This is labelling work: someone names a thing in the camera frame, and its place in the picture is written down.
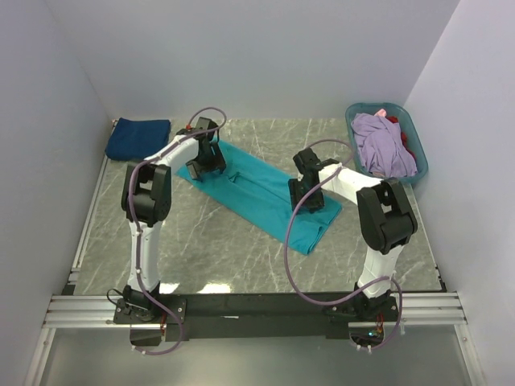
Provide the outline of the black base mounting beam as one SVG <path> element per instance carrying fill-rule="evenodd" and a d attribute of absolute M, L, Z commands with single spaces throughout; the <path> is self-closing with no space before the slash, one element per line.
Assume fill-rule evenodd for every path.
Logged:
<path fill-rule="evenodd" d="M 338 293 L 314 293 L 319 301 L 330 301 Z M 140 310 L 117 300 L 113 322 L 121 326 L 143 325 L 150 328 L 147 337 L 133 336 L 136 343 L 155 346 L 158 337 L 168 342 L 178 337 L 190 339 L 270 338 L 323 336 L 349 339 L 355 322 L 394 322 L 398 304 L 392 293 L 379 302 L 363 296 L 337 306 L 318 306 L 294 293 L 278 294 L 162 294 L 159 301 L 173 316 L 166 316 L 157 306 Z"/>

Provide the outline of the teal plastic laundry basket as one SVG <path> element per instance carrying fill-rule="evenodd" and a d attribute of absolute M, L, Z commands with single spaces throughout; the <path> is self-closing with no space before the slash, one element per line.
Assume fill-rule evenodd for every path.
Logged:
<path fill-rule="evenodd" d="M 416 161 L 417 174 L 411 177 L 402 177 L 399 180 L 404 184 L 414 185 L 420 181 L 429 170 L 426 155 L 420 142 L 417 130 L 409 113 L 400 105 L 389 102 L 358 102 L 349 105 L 345 111 L 345 120 L 349 136 L 349 141 L 353 149 L 353 161 L 356 169 L 362 174 L 372 176 L 364 166 L 361 165 L 361 157 L 358 152 L 354 132 L 352 129 L 352 121 L 358 113 L 374 114 L 378 110 L 384 109 L 388 116 L 394 116 L 398 119 L 401 131 L 407 136 L 407 148 L 414 152 L 414 160 Z"/>

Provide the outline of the folded navy blue t-shirt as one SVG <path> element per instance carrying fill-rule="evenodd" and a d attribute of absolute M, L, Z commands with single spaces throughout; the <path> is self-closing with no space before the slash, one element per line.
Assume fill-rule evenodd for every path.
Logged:
<path fill-rule="evenodd" d="M 114 161 L 144 159 L 161 150 L 171 132 L 169 120 L 131 121 L 119 118 L 105 148 Z"/>

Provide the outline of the lavender t-shirt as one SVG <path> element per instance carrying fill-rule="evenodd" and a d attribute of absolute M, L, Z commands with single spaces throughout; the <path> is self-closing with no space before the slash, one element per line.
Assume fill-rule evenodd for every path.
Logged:
<path fill-rule="evenodd" d="M 402 178 L 416 175 L 416 161 L 401 140 L 400 125 L 386 117 L 358 113 L 352 121 L 361 165 L 373 175 Z"/>

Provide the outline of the teal t-shirt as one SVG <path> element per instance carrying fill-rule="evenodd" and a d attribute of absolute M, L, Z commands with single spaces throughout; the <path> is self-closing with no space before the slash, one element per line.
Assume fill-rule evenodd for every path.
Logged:
<path fill-rule="evenodd" d="M 290 176 L 228 142 L 220 142 L 220 149 L 226 161 L 223 173 L 207 173 L 195 181 L 183 166 L 175 174 L 283 242 L 293 212 L 288 187 Z M 322 209 L 312 214 L 299 210 L 288 246 L 304 255 L 310 254 L 341 210 L 341 203 L 327 196 Z"/>

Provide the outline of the red garment in basket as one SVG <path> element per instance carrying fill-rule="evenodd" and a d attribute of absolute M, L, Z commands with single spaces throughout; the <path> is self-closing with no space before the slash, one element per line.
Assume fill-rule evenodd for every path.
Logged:
<path fill-rule="evenodd" d="M 395 117 L 395 116 L 387 116 L 387 117 L 386 117 L 386 119 L 387 119 L 388 121 L 390 121 L 391 123 L 393 123 L 393 124 L 397 124 L 397 125 L 399 125 L 399 120 L 398 120 L 398 118 L 397 118 L 397 117 Z M 414 152 L 411 150 L 411 148 L 408 146 L 408 137 L 407 137 L 407 135 L 406 135 L 403 131 L 401 131 L 401 140 L 402 140 L 402 144 L 403 144 L 404 148 L 406 149 L 406 151 L 411 155 L 411 157 L 412 157 L 414 160 L 416 160 L 416 155 L 415 155 L 415 153 L 414 153 Z"/>

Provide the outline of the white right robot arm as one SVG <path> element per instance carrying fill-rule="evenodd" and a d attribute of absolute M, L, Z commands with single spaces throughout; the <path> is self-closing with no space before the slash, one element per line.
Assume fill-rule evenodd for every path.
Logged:
<path fill-rule="evenodd" d="M 357 297 L 353 301 L 354 314 L 361 320 L 370 321 L 381 312 L 381 300 L 395 283 L 393 275 L 401 251 L 418 231 L 418 222 L 406 192 L 397 179 L 369 177 L 333 161 L 306 166 L 302 176 L 288 181 L 293 210 L 284 240 L 288 280 L 297 295 L 318 306 L 337 306 Z M 302 293 L 288 264 L 288 244 L 295 216 L 302 207 L 310 212 L 321 209 L 323 190 L 356 205 L 361 235 L 367 244 L 365 263 L 356 289 L 334 301 L 319 301 Z"/>

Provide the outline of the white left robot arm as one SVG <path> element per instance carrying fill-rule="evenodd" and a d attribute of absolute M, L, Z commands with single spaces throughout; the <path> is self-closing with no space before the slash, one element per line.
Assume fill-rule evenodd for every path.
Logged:
<path fill-rule="evenodd" d="M 172 174 L 184 166 L 200 181 L 206 173 L 223 172 L 225 159 L 215 135 L 214 129 L 194 134 L 183 129 L 170 144 L 127 167 L 122 210 L 130 226 L 131 267 L 122 293 L 141 322 L 153 322 L 161 312 L 157 257 L 160 231 L 171 210 Z"/>

